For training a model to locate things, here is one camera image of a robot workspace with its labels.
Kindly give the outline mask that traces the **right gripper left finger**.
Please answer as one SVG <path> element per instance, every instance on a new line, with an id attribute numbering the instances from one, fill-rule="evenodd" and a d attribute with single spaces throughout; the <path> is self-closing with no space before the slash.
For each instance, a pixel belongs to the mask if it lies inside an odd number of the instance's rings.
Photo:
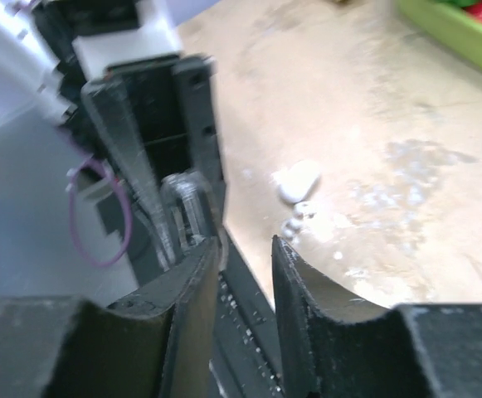
<path id="1" fill-rule="evenodd" d="M 203 240 L 107 308 L 0 298 L 0 397 L 204 397 L 220 250 Z"/>

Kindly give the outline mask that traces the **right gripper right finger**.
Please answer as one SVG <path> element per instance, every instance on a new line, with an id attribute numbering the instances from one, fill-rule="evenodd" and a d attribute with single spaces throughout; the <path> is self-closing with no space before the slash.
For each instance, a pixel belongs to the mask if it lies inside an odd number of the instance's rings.
<path id="1" fill-rule="evenodd" d="M 482 303 L 386 309 L 271 249 L 288 397 L 482 397 Z"/>

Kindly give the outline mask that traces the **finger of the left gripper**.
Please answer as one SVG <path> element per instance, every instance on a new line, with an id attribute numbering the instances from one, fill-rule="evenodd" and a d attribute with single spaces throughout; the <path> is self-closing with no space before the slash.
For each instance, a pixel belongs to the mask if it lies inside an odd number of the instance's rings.
<path id="1" fill-rule="evenodd" d="M 169 269 L 177 252 L 124 82 L 119 78 L 92 80 L 82 88 L 81 98 L 101 141 L 150 219 L 159 263 Z"/>
<path id="2" fill-rule="evenodd" d="M 211 63 L 200 56 L 183 57 L 175 63 L 172 73 L 188 138 L 188 179 L 197 190 L 192 214 L 203 224 L 199 227 L 200 234 L 220 235 L 226 183 L 213 108 Z"/>

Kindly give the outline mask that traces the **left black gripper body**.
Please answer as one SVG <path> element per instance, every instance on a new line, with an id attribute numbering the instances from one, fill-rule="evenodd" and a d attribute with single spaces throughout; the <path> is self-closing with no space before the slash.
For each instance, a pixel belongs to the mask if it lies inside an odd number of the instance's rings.
<path id="1" fill-rule="evenodd" d="M 188 138 L 172 73 L 175 63 L 183 57 L 187 56 L 171 54 L 116 63 L 106 66 L 91 80 L 66 77 L 61 92 L 72 101 L 75 110 L 64 123 L 65 129 L 81 149 L 92 153 L 99 160 L 108 161 L 115 173 L 124 178 L 101 141 L 81 98 L 81 90 L 86 83 L 119 78 L 128 93 L 156 182 L 161 182 L 169 175 L 189 171 Z"/>

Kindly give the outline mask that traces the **white earbud charging case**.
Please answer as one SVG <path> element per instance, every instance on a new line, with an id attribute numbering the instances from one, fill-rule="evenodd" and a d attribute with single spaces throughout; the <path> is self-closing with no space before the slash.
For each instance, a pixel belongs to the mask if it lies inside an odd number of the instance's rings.
<path id="1" fill-rule="evenodd" d="M 321 177 L 321 169 L 316 162 L 303 160 L 275 172 L 272 177 L 279 198 L 285 203 L 296 204 L 304 201 L 313 191 Z"/>

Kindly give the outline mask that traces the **black earbud charging case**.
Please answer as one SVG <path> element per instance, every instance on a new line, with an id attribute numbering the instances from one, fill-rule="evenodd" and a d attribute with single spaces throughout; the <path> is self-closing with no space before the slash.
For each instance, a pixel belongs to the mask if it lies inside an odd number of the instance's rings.
<path id="1" fill-rule="evenodd" d="M 174 223 L 182 252 L 217 234 L 209 186 L 196 171 L 175 173 L 163 179 L 161 195 Z"/>

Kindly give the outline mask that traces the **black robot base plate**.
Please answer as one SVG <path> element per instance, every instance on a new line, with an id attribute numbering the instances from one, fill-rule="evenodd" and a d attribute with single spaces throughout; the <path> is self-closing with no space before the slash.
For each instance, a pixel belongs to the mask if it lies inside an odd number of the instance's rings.
<path id="1" fill-rule="evenodd" d="M 233 242 L 219 274 L 210 397 L 283 397 L 275 313 Z"/>

